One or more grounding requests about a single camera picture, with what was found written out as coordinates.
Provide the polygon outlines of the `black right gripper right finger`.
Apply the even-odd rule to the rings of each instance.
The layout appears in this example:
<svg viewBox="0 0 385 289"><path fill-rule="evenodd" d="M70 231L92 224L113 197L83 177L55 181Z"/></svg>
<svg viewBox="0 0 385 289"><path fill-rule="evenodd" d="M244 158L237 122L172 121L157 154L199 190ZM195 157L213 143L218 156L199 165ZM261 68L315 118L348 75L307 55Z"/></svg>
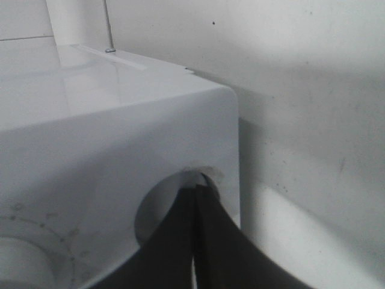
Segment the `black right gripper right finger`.
<svg viewBox="0 0 385 289"><path fill-rule="evenodd" d="M198 288L306 288L235 225L212 188L194 189L194 267Z"/></svg>

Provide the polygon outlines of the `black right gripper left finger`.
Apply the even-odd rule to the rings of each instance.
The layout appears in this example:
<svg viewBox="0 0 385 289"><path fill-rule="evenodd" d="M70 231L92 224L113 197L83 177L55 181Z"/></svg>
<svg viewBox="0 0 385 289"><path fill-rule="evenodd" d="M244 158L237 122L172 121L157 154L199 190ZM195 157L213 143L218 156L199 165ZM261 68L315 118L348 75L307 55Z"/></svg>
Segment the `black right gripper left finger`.
<svg viewBox="0 0 385 289"><path fill-rule="evenodd" d="M155 232L93 288L192 288L195 196L183 188Z"/></svg>

